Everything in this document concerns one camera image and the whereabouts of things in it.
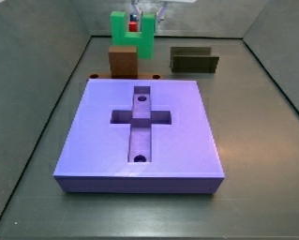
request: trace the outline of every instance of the green block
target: green block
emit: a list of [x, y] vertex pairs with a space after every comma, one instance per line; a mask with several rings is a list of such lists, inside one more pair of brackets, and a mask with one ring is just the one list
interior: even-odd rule
[[113, 45], [137, 46], [139, 58], [153, 58], [155, 14], [143, 14], [142, 32], [133, 33], [127, 29], [126, 12], [114, 11], [110, 15]]

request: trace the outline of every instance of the gray floor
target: gray floor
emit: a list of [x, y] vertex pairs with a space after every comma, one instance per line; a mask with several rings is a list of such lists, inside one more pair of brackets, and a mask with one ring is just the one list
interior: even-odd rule
[[[53, 172], [91, 73], [110, 72], [91, 41], [0, 221], [3, 237], [299, 236], [299, 117], [241, 40], [155, 40], [141, 71], [197, 80], [228, 179], [214, 196], [66, 194]], [[212, 46], [216, 74], [170, 72], [170, 46]]]

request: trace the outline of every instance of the dark gray block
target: dark gray block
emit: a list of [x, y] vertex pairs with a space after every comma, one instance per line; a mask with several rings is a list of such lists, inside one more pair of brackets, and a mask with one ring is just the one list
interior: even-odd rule
[[171, 71], [214, 73], [220, 61], [220, 56], [210, 55], [212, 47], [171, 47]]
[[245, 41], [299, 111], [299, 0], [272, 1]]
[[89, 40], [70, 1], [0, 3], [0, 215]]

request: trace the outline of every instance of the gray wall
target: gray wall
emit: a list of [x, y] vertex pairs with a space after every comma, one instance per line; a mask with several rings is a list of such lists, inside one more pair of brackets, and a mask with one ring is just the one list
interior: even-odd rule
[[299, 0], [273, 0], [245, 41], [299, 111]]
[[89, 40], [71, 1], [0, 3], [0, 214]]
[[[110, 35], [110, 13], [131, 12], [131, 0], [71, 0], [93, 35]], [[158, 36], [242, 38], [269, 0], [197, 0], [171, 3]], [[145, 12], [157, 12], [158, 0], [141, 0]]]

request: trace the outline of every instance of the box top surface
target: box top surface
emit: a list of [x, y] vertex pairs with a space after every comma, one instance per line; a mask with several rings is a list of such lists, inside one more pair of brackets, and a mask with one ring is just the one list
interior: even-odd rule
[[[129, 162], [130, 124], [110, 123], [113, 110], [133, 108], [134, 86], [171, 113], [171, 125], [151, 126], [151, 162]], [[224, 178], [197, 82], [90, 80], [54, 175]]]

